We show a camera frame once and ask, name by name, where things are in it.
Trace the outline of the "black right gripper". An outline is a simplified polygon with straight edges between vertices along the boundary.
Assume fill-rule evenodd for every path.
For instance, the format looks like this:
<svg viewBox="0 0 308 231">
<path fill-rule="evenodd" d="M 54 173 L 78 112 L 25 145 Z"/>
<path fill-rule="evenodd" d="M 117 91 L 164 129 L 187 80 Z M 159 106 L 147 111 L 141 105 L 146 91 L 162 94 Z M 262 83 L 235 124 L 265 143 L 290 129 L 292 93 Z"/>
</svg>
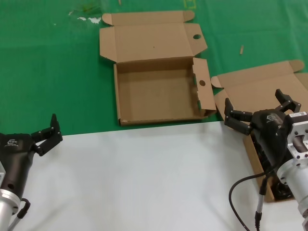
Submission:
<svg viewBox="0 0 308 231">
<path fill-rule="evenodd" d="M 275 97 L 280 103 L 275 110 L 266 109 L 254 113 L 234 110 L 231 101 L 226 98 L 224 125 L 244 135 L 249 135 L 253 130 L 270 164 L 281 166 L 287 159 L 287 136 L 282 128 L 285 112 L 291 110 L 298 113 L 301 104 L 289 95 L 283 94 L 280 89 L 275 91 Z"/>
</svg>

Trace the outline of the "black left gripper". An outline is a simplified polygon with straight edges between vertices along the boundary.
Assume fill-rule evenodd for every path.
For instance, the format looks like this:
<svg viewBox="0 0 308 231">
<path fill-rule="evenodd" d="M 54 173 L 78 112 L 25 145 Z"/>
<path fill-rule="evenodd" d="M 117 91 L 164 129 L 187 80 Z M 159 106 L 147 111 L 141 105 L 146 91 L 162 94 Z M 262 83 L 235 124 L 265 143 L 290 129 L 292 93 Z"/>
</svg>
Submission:
<svg viewBox="0 0 308 231">
<path fill-rule="evenodd" d="M 62 141 L 63 137 L 56 114 L 52 114 L 49 128 L 31 135 L 1 134 L 0 162 L 4 167 L 5 175 L 0 188 L 22 196 L 34 153 L 44 156 Z"/>
</svg>

